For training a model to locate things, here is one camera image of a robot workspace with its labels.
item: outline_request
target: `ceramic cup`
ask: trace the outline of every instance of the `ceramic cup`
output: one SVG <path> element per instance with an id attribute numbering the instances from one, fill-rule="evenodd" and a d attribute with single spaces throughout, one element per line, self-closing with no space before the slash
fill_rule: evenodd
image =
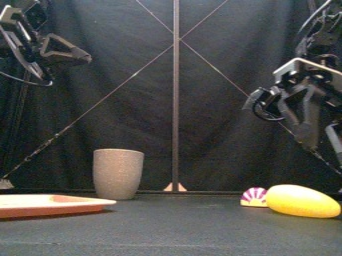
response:
<path id="1" fill-rule="evenodd" d="M 144 153 L 126 149 L 93 151 L 93 185 L 100 198 L 132 199 L 138 188 Z"/>

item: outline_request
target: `dark floor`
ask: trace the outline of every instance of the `dark floor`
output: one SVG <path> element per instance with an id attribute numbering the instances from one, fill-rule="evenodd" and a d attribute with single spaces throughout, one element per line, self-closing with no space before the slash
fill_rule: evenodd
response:
<path id="1" fill-rule="evenodd" d="M 205 195 L 137 195 L 105 209 L 0 221 L 0 255 L 342 255 L 340 216 L 293 217 Z"/>

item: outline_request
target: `metal rod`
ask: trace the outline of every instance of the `metal rod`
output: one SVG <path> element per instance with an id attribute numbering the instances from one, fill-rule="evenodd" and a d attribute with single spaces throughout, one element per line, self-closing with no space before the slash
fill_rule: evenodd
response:
<path id="1" fill-rule="evenodd" d="M 179 0 L 173 0 L 172 192 L 179 184 Z"/>

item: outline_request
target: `black fabric curtain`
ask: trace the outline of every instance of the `black fabric curtain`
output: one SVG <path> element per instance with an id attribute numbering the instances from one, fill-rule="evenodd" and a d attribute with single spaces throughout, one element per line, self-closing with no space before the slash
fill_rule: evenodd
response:
<path id="1" fill-rule="evenodd" d="M 10 140 L 22 85 L 1 80 L 2 173 L 72 124 L 10 174 L 17 188 L 93 188 L 93 150 L 125 148 L 145 153 L 138 189 L 163 190 L 172 182 L 173 1 L 48 2 L 41 32 L 65 38 L 93 61 L 58 74 L 53 87 L 28 86 Z M 307 1 L 181 0 L 179 16 L 181 185 L 189 191 L 241 191 L 291 183 L 336 192 L 340 178 L 301 150 L 284 124 L 241 111 L 247 95 L 272 85 L 272 71 L 293 57 Z M 12 62 L 1 68 L 21 75 Z M 319 150 L 336 164 L 323 133 Z"/>

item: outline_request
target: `pink tray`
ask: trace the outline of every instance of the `pink tray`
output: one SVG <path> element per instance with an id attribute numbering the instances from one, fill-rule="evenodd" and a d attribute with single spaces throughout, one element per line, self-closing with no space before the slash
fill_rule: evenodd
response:
<path id="1" fill-rule="evenodd" d="M 0 195 L 0 218 L 97 212 L 116 201 L 62 195 Z"/>

